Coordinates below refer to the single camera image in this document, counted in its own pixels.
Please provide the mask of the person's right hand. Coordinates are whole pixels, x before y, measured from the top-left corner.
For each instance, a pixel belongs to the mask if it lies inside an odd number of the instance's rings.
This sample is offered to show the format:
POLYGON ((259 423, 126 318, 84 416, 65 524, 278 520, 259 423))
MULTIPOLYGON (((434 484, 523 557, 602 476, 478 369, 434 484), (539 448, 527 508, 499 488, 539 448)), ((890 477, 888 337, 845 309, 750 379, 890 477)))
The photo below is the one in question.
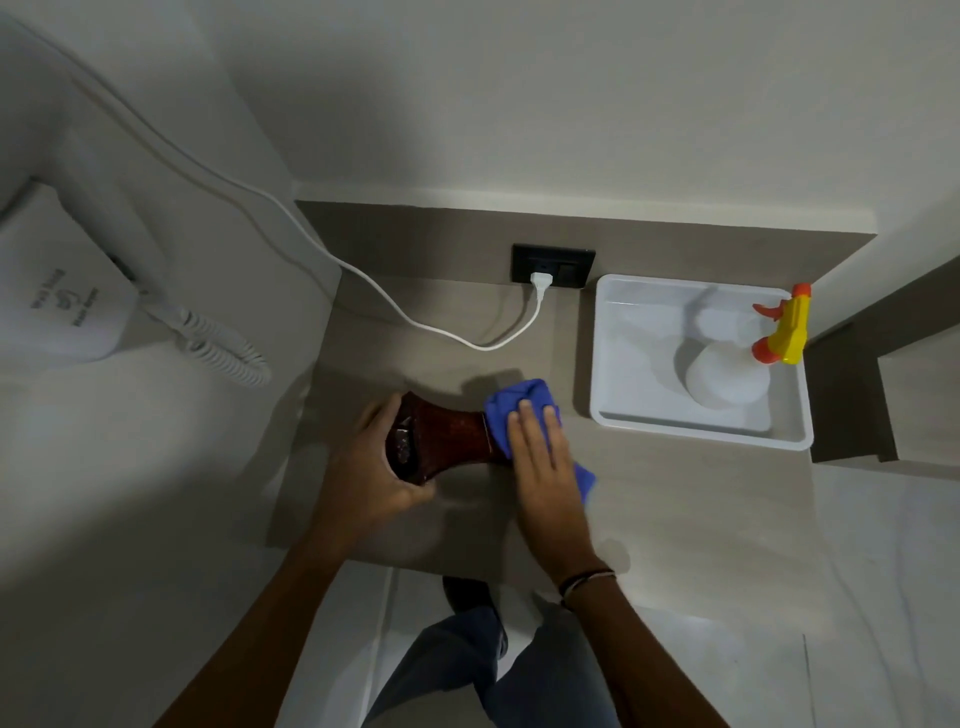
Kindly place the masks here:
POLYGON ((545 475, 529 476, 520 465, 520 411, 510 417, 513 470, 520 532, 535 562, 556 587, 587 573, 606 572, 592 543, 578 489, 570 444, 557 428, 553 409, 544 409, 552 452, 545 451, 545 475))

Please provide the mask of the person's left hand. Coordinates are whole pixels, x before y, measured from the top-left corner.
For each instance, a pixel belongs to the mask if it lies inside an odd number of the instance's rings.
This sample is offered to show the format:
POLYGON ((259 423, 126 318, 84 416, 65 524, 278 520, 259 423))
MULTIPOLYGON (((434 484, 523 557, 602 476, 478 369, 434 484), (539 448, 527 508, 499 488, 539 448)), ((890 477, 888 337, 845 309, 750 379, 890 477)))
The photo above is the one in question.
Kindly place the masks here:
POLYGON ((330 458, 308 530, 319 552, 345 559, 356 545, 390 519, 416 506, 400 506, 405 481, 386 458, 385 442, 402 395, 366 408, 355 431, 330 458))

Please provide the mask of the blue cleaning cloth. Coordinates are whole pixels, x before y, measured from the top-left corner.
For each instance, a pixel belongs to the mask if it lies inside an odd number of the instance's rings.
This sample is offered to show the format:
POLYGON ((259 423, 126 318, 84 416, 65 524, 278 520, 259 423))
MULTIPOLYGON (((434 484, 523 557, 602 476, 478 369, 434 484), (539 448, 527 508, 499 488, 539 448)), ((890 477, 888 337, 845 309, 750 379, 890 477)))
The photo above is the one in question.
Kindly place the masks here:
POLYGON ((556 404, 547 383, 542 379, 531 379, 512 384, 490 395, 484 405, 486 429, 498 452, 510 463, 514 462, 515 451, 509 423, 512 413, 520 411, 522 402, 530 403, 534 418, 542 431, 541 439, 544 441, 544 447, 548 455, 552 453, 552 440, 545 419, 545 409, 553 409, 557 429, 561 431, 563 426, 561 410, 556 404))

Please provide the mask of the dark red vase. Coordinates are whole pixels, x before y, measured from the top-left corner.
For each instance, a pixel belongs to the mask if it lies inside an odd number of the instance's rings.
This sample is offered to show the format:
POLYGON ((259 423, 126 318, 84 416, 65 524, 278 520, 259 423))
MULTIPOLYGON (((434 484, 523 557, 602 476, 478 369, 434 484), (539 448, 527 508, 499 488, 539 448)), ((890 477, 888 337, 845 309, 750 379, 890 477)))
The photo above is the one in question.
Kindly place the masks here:
POLYGON ((416 486, 461 466, 510 464, 483 412, 440 407, 413 392, 401 397, 385 452, 393 474, 416 486))

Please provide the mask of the person's right forearm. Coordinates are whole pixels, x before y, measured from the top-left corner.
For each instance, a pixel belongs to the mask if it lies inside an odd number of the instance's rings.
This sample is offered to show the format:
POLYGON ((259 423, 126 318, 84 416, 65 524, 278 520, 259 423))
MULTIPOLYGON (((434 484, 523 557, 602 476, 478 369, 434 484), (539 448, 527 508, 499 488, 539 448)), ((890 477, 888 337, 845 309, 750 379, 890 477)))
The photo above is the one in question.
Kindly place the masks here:
POLYGON ((559 587, 604 676, 621 728, 730 728, 632 607, 615 573, 559 587))

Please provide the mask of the person's left forearm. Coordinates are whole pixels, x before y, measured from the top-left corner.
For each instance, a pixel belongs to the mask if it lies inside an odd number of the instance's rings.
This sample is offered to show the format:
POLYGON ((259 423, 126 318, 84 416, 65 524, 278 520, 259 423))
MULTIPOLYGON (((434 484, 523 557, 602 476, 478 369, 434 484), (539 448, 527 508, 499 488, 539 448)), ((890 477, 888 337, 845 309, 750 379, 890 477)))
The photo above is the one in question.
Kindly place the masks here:
POLYGON ((275 728, 317 611, 352 549, 311 529, 153 728, 275 728))

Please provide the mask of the black shoe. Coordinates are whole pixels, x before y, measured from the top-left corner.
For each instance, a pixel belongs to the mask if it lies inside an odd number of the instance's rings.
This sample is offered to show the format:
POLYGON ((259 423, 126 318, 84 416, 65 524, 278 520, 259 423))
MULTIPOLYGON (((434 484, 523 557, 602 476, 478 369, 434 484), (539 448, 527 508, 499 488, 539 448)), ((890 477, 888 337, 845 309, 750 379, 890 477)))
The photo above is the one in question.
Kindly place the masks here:
POLYGON ((471 578, 444 575, 441 588, 454 614, 463 614, 474 609, 489 609, 498 613, 497 603, 488 583, 471 578))

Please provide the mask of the white plastic tray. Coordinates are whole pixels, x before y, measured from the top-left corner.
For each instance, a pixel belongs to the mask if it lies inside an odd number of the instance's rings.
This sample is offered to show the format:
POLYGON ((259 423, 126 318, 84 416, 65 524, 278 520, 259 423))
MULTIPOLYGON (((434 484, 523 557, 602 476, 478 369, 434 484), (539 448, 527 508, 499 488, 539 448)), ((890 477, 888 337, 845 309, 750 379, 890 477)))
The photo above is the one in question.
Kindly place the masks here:
POLYGON ((789 452, 814 443, 802 363, 774 365, 768 391, 714 409, 689 393, 687 370, 702 349, 747 349, 774 332, 754 305, 788 297, 777 287, 609 273, 596 283, 590 416, 606 428, 789 452))

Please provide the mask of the white spray bottle yellow trigger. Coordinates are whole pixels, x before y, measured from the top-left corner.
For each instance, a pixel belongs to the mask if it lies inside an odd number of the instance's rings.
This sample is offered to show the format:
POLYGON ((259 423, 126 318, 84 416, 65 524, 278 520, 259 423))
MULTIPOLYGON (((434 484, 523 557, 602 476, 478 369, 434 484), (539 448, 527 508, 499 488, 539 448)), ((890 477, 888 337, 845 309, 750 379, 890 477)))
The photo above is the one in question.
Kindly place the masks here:
POLYGON ((684 386, 702 407, 748 407, 765 397, 773 368, 802 363, 809 341, 812 286, 797 283, 776 305, 755 303, 756 314, 775 324, 772 333, 741 346, 732 341, 708 344, 686 371, 684 386))

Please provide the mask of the blue jeans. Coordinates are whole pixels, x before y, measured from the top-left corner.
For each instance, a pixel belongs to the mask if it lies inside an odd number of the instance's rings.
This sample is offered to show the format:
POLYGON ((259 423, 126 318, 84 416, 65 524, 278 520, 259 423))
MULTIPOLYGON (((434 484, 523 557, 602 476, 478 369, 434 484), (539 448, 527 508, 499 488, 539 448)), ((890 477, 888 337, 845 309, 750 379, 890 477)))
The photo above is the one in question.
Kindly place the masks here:
POLYGON ((424 628, 362 728, 620 728, 575 616, 543 600, 537 606, 543 621, 503 677, 493 608, 476 607, 424 628))

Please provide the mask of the white hair dryer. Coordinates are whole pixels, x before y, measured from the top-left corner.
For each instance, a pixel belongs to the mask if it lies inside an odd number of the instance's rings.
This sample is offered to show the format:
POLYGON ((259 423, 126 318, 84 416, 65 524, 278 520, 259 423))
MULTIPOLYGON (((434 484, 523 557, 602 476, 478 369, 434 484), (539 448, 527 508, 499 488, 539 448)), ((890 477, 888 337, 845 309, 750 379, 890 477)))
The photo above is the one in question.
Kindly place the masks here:
POLYGON ((144 297, 169 297, 160 244, 109 166, 81 134, 80 81, 29 28, 0 10, 0 212, 28 181, 63 209, 144 297))

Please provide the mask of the black wall outlet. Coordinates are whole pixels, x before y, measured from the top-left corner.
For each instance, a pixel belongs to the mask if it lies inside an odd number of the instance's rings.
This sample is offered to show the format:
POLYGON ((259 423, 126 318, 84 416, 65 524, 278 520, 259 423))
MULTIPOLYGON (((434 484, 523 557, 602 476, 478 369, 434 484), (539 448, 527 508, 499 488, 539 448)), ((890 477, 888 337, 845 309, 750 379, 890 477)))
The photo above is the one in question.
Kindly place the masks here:
POLYGON ((510 253, 510 282, 531 284, 533 274, 541 273, 552 277, 553 287, 584 289, 595 258, 594 249, 514 244, 510 253))

